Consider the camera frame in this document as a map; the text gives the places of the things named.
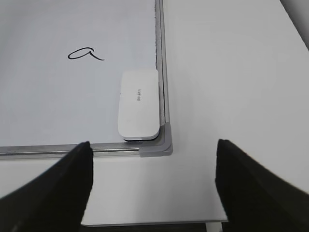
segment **gray corner cap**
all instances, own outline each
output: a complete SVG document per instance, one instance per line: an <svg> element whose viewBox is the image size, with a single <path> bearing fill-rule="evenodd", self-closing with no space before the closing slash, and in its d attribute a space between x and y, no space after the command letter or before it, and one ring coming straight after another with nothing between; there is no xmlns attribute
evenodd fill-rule
<svg viewBox="0 0 309 232"><path fill-rule="evenodd" d="M172 131L167 122L160 127L159 136L152 141L144 142L139 149L140 157L169 156L173 153Z"/></svg>

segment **white table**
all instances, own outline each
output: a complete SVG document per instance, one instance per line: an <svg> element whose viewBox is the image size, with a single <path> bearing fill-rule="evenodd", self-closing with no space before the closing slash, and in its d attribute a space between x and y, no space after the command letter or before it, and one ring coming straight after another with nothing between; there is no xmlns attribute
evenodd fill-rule
<svg viewBox="0 0 309 232"><path fill-rule="evenodd" d="M309 53L278 0L165 1L174 153L95 158L83 224L226 219L219 138L309 192ZM0 195L56 160L0 162Z"/></svg>

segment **whiteboard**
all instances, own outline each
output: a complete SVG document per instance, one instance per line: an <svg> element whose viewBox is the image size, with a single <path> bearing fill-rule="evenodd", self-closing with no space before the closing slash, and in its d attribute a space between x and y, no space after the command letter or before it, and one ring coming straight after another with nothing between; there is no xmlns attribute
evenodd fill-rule
<svg viewBox="0 0 309 232"><path fill-rule="evenodd" d="M0 1L0 146L124 142L121 75L155 68L154 1Z"/></svg>

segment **black object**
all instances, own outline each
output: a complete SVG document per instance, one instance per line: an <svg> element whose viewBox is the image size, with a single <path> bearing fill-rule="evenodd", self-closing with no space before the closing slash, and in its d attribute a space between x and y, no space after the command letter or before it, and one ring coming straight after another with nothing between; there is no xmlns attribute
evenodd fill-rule
<svg viewBox="0 0 309 232"><path fill-rule="evenodd" d="M309 232L309 195L228 140L219 140L215 183L232 231Z"/></svg>
<svg viewBox="0 0 309 232"><path fill-rule="evenodd" d="M205 223L112 227L81 227L79 232L206 232Z"/></svg>
<svg viewBox="0 0 309 232"><path fill-rule="evenodd" d="M0 232L77 232L93 183L82 143L45 173L0 200Z"/></svg>

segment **white eraser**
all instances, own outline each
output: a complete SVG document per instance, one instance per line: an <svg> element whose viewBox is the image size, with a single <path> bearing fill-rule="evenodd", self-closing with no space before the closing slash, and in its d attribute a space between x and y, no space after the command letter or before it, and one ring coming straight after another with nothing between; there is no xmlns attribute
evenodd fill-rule
<svg viewBox="0 0 309 232"><path fill-rule="evenodd" d="M160 129L159 74L155 69L123 73L118 132L125 140L151 140Z"/></svg>

